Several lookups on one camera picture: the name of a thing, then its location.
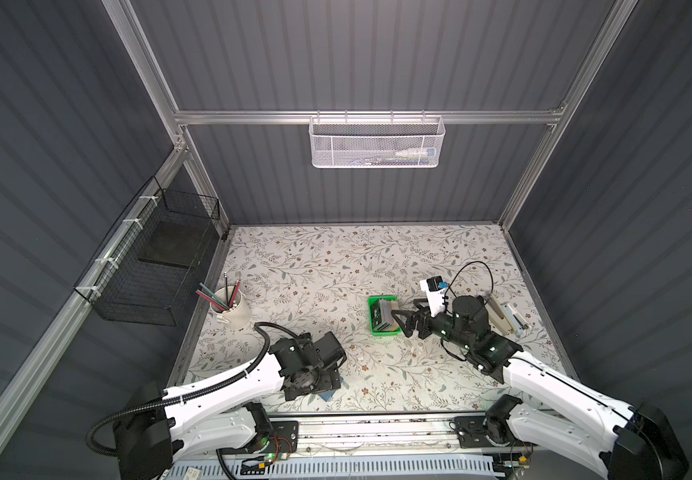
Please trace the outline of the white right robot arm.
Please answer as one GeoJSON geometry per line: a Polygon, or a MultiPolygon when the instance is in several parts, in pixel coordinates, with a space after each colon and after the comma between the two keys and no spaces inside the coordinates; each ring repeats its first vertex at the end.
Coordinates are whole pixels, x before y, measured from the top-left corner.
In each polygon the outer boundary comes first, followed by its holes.
{"type": "Polygon", "coordinates": [[[423,299],[414,305],[391,313],[406,337],[436,336],[453,344],[461,350],[456,360],[551,408],[545,413],[503,395],[474,429],[491,444],[536,444],[604,479],[682,479],[688,473],[687,455],[662,410],[647,403],[633,407],[546,366],[492,330],[482,297],[458,297],[450,313],[423,299]]]}

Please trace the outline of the green plastic card tray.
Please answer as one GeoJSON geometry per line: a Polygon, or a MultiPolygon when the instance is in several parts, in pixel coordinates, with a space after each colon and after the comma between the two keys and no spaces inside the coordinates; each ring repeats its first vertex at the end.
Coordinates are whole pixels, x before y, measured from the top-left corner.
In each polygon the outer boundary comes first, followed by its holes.
{"type": "Polygon", "coordinates": [[[392,316],[392,311],[399,308],[395,296],[382,295],[368,298],[370,313],[370,331],[376,337],[395,336],[401,332],[392,316]]]}

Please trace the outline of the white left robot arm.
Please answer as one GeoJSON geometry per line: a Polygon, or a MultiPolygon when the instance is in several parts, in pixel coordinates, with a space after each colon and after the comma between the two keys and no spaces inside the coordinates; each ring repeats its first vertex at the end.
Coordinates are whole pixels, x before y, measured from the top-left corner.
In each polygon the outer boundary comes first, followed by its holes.
{"type": "Polygon", "coordinates": [[[273,341],[271,327],[256,324],[263,345],[249,362],[190,384],[138,389],[108,422],[114,446],[101,445],[93,432],[88,445],[116,458],[123,479],[155,479],[196,453],[275,449],[282,438],[262,399],[282,394],[292,401],[340,389],[347,353],[331,332],[315,339],[283,328],[282,339],[273,341]]]}

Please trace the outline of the blue leather card holder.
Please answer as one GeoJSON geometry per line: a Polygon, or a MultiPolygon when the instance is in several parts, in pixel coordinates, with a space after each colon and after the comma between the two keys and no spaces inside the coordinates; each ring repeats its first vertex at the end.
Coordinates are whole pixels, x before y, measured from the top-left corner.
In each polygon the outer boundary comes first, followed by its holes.
{"type": "Polygon", "coordinates": [[[318,396],[324,401],[330,401],[336,394],[336,390],[330,390],[326,392],[321,392],[318,396]]]}

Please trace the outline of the stack of cards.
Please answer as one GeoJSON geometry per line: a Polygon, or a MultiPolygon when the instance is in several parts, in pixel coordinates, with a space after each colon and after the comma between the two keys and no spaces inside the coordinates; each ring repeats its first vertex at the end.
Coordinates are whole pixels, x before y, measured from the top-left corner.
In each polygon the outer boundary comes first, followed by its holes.
{"type": "Polygon", "coordinates": [[[395,332],[399,329],[391,315],[391,311],[398,307],[399,304],[396,300],[381,299],[378,301],[378,313],[380,315],[376,321],[378,332],[395,332]]]}

